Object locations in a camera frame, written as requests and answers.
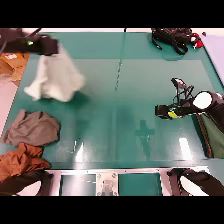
dark green cloth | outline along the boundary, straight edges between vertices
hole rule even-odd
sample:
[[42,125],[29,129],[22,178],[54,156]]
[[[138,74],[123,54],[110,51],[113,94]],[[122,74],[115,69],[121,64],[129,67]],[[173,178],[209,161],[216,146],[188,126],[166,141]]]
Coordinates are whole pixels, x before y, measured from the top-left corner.
[[214,158],[224,159],[224,134],[217,128],[210,118],[205,115],[201,115],[201,118],[207,132]]

white cloth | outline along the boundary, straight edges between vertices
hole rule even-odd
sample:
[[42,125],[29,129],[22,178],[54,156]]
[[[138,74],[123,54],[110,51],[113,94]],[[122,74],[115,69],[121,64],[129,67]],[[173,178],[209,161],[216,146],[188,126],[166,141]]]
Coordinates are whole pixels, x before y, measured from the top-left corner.
[[68,102],[74,92],[83,87],[84,82],[83,75],[64,47],[59,45],[59,54],[40,57],[36,78],[29,87],[24,88],[24,91],[33,100],[54,98]]

table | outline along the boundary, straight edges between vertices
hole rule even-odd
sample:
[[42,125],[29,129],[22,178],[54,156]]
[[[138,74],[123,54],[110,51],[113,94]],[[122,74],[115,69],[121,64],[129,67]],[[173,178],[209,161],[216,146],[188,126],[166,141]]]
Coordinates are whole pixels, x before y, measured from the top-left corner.
[[[224,93],[204,48],[189,46],[189,52],[179,56],[166,44],[158,50],[147,33],[50,35],[64,45],[86,84],[68,103],[32,101],[24,93],[36,75],[39,56],[32,55],[5,128],[20,109],[44,111],[56,118],[61,125],[60,140],[44,147],[43,153],[52,169],[208,165],[211,174],[224,183],[224,161],[205,156],[195,117],[167,121],[154,111],[157,104],[172,103],[173,77],[194,85],[194,94],[200,90]],[[1,154],[10,149],[0,144]]]

rust brown cloth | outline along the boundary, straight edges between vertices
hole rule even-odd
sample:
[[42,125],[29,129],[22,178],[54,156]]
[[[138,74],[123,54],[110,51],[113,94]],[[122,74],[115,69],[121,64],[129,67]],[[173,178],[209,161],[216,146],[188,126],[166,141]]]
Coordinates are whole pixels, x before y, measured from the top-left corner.
[[27,113],[20,110],[1,141],[16,148],[20,142],[33,146],[44,146],[58,140],[57,121],[44,112]]
[[5,155],[0,155],[0,181],[32,170],[49,168],[50,163],[40,158],[41,154],[41,147],[20,143],[16,150],[10,150]]

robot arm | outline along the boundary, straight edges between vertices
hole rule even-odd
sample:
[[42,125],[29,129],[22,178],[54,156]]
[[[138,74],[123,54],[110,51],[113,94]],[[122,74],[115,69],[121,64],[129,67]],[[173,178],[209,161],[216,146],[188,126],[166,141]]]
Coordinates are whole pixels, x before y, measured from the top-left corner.
[[0,28],[1,53],[33,53],[45,56],[58,54],[58,40],[38,34],[41,28],[28,34],[22,28]]

